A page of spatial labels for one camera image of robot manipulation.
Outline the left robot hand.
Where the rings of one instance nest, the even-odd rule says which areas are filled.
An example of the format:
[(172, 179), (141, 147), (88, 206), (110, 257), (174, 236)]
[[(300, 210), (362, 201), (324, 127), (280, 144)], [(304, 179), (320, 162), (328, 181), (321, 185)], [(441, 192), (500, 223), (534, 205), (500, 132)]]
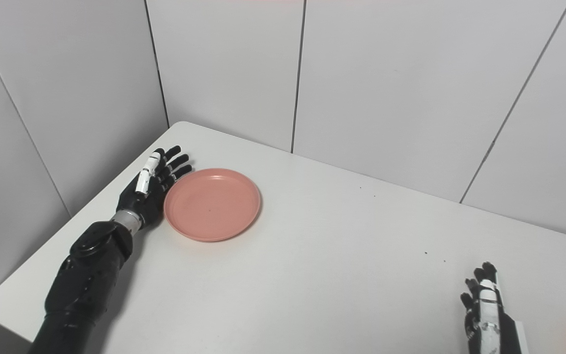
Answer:
[(162, 217), (169, 190), (193, 168), (190, 157), (180, 146), (157, 148), (119, 195), (113, 220), (132, 233), (157, 222)]

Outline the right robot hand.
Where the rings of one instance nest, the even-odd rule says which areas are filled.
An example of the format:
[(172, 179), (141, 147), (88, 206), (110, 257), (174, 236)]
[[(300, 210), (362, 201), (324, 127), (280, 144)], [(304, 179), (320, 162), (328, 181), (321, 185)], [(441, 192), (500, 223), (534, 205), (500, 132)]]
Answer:
[(521, 322), (506, 312), (494, 264), (484, 262), (464, 281), (460, 295), (465, 307), (463, 327), (470, 354), (527, 354)]

